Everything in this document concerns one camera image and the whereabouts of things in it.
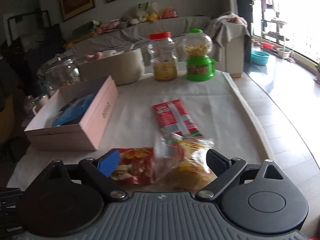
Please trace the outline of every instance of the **green gumball machine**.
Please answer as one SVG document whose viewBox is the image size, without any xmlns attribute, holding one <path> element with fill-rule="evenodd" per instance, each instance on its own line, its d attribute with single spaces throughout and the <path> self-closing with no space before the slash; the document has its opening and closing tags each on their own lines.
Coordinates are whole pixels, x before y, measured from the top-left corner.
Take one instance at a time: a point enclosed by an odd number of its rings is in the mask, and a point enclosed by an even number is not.
<svg viewBox="0 0 320 240">
<path fill-rule="evenodd" d="M 208 54 L 212 50 L 211 38 L 200 29 L 192 29 L 183 40 L 183 49 L 188 54 L 187 79 L 206 81 L 213 77 L 216 64 Z"/>
</svg>

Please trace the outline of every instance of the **red snack bag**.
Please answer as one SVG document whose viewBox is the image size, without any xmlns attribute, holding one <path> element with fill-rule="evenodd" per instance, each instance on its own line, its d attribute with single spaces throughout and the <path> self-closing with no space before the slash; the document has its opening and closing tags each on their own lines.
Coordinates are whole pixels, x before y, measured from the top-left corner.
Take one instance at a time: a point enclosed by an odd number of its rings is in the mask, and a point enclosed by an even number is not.
<svg viewBox="0 0 320 240">
<path fill-rule="evenodd" d="M 153 148 L 117 149 L 120 153 L 120 163 L 110 178 L 118 184 L 149 185 L 154 182 Z"/>
<path fill-rule="evenodd" d="M 178 134 L 203 137 L 180 100 L 152 106 L 156 111 L 161 132 L 164 135 Z"/>
</svg>

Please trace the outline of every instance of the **sofa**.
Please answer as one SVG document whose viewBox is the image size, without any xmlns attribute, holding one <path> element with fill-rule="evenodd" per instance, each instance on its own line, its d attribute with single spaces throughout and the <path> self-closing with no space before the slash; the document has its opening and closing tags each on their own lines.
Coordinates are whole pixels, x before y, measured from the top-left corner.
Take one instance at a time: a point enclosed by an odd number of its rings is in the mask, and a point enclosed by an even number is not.
<svg viewBox="0 0 320 240">
<path fill-rule="evenodd" d="M 192 16 L 163 19 L 153 23 L 140 23 L 80 41 L 74 44 L 71 50 L 77 58 L 82 58 L 97 51 L 126 50 L 131 44 L 134 44 L 135 48 L 141 49 L 144 63 L 148 66 L 150 62 L 148 53 L 149 34 L 166 31 L 171 32 L 172 39 L 177 45 L 179 61 L 185 61 L 187 55 L 181 45 L 184 35 L 193 28 L 202 29 L 208 34 L 212 33 L 211 22 L 210 17 Z M 244 36 L 247 33 L 244 25 L 230 22 L 222 23 L 219 35 L 223 36 L 226 45 L 222 47 L 215 41 L 215 37 L 211 37 L 213 49 L 209 56 L 217 61 L 215 69 L 228 72 L 232 77 L 241 77 L 244 66 Z"/>
</svg>

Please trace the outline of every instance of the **label on jar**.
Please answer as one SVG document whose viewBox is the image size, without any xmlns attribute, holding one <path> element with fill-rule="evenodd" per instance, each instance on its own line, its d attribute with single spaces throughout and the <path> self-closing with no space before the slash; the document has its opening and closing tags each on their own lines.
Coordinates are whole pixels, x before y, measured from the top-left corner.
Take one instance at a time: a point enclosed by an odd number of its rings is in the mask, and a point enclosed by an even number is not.
<svg viewBox="0 0 320 240">
<path fill-rule="evenodd" d="M 208 65 L 188 65 L 188 74 L 190 75 L 205 75 L 209 73 Z"/>
<path fill-rule="evenodd" d="M 157 81 L 169 81 L 177 77 L 177 61 L 168 60 L 152 63 L 153 75 Z"/>
</svg>

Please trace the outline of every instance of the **floor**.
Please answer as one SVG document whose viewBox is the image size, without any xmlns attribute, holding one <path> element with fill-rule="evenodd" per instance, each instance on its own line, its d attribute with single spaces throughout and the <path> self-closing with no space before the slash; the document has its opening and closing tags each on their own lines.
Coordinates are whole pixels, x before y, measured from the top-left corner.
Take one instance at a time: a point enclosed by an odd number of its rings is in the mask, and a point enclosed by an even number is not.
<svg viewBox="0 0 320 240">
<path fill-rule="evenodd" d="M 246 65 L 245 72 L 279 106 L 320 166 L 320 85 L 313 81 L 314 75 L 275 56 L 266 66 Z"/>
<path fill-rule="evenodd" d="M 309 214 L 301 232 L 309 238 L 320 237 L 320 169 L 316 161 L 294 126 L 268 94 L 245 73 L 234 81 L 259 118 L 273 148 L 275 161 L 308 200 Z"/>
</svg>

